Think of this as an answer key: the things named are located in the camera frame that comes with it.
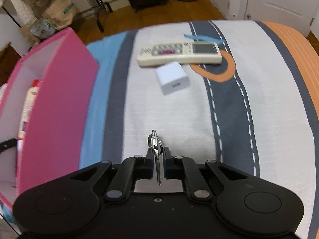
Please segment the cream TCL remote control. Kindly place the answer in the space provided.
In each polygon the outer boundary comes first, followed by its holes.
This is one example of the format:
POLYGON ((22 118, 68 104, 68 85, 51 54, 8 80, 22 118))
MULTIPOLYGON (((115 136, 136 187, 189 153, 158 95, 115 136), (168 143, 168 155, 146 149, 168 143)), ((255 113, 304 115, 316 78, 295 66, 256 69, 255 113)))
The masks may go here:
POLYGON ((38 94, 39 87, 31 87, 27 90, 27 94, 24 100, 23 109, 21 113, 21 119, 18 129, 18 138, 24 140, 25 133, 27 131, 27 125, 30 120, 30 114, 35 103, 35 99, 38 94))

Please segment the pink cardboard box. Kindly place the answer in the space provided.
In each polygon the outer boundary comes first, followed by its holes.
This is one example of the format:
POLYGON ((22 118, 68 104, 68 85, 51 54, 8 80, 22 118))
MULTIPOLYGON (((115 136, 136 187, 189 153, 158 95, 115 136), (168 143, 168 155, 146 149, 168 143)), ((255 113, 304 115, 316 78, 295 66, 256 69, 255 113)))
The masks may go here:
POLYGON ((1 99, 1 142, 18 137, 24 100, 42 79, 21 151, 1 153, 1 203, 11 209, 26 190, 77 171, 98 64, 71 28, 23 56, 1 99))

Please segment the white USB charger cube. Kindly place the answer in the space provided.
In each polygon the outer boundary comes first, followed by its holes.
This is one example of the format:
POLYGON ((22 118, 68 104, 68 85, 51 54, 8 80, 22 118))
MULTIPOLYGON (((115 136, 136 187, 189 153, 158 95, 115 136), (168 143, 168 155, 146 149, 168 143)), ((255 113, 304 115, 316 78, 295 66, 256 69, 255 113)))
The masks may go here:
POLYGON ((156 68, 156 75, 162 93, 167 96, 190 86, 190 79, 177 61, 156 68))

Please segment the long cream remote control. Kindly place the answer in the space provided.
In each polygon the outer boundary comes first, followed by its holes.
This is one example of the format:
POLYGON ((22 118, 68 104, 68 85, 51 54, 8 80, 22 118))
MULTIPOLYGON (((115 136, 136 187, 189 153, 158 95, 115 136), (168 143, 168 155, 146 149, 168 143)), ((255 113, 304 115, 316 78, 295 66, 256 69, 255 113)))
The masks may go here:
POLYGON ((183 42, 159 44, 142 48, 137 55, 140 67, 180 64, 220 64, 222 55, 214 42, 183 42))

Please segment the red glasses-print paper liner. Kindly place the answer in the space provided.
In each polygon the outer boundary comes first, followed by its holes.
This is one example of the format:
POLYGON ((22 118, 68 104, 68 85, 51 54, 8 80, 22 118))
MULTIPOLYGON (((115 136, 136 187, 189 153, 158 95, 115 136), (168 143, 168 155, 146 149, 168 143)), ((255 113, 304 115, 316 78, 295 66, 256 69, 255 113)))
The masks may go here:
POLYGON ((43 83, 42 79, 35 79, 31 87, 40 87, 42 83, 43 83))

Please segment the striped bed sheet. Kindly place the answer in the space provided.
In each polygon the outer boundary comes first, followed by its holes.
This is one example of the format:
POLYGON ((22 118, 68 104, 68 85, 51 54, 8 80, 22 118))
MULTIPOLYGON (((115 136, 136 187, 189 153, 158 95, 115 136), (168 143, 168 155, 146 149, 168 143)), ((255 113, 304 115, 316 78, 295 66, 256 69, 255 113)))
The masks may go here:
POLYGON ((318 235, 318 54, 297 30, 271 22, 194 21, 125 31, 90 43, 99 64, 81 168, 147 151, 155 130, 174 155, 216 159, 296 193, 297 234, 318 235), (216 39, 218 66, 184 65, 189 87, 164 95, 137 56, 149 45, 216 39))

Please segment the white printed plastic bag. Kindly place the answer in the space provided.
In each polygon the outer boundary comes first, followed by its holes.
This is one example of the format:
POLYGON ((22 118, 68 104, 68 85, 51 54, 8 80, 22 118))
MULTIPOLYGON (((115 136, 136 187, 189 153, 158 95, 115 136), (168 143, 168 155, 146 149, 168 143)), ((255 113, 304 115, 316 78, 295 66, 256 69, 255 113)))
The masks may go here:
POLYGON ((55 34, 56 30, 50 25, 50 23, 41 18, 38 19, 31 27, 30 32, 39 39, 45 40, 55 34))

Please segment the brown paper bag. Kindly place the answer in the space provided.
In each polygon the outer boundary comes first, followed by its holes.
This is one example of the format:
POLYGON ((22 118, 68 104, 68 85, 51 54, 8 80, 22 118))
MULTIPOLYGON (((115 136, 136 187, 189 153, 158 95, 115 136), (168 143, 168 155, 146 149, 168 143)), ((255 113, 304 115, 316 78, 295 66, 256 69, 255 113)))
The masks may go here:
POLYGON ((76 5, 71 0, 55 0, 42 13, 42 17, 56 30, 72 24, 78 14, 76 5))

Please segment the black clothes rack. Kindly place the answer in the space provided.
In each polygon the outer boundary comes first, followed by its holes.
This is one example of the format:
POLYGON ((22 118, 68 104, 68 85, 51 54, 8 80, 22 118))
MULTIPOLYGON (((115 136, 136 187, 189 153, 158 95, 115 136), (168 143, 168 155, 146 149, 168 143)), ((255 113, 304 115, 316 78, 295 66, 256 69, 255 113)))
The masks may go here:
MULTIPOLYGON (((97 5, 93 6, 93 5, 90 4, 90 1, 88 1, 88 3, 91 6, 91 9, 89 9, 89 10, 92 10, 94 12, 94 17, 95 17, 95 20, 96 20, 96 24, 97 24, 100 32, 104 33, 104 27, 102 26, 102 23, 100 22, 100 18, 99 18, 100 12, 102 10, 105 10, 107 13, 112 13, 113 10, 112 10, 109 2, 103 2, 103 0, 95 0, 95 2, 96 2, 97 5)), ((3 7, 3 10, 13 20, 13 22, 19 28, 21 28, 20 24, 12 17, 12 15, 7 11, 7 9, 5 7, 3 7)))

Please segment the white door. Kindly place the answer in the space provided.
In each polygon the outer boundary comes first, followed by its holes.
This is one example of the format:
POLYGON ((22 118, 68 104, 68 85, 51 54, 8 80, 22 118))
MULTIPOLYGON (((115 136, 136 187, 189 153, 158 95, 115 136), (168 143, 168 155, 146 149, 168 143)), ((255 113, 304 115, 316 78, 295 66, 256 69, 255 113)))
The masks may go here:
POLYGON ((245 19, 280 23, 307 36, 317 7, 318 0, 248 0, 245 19))

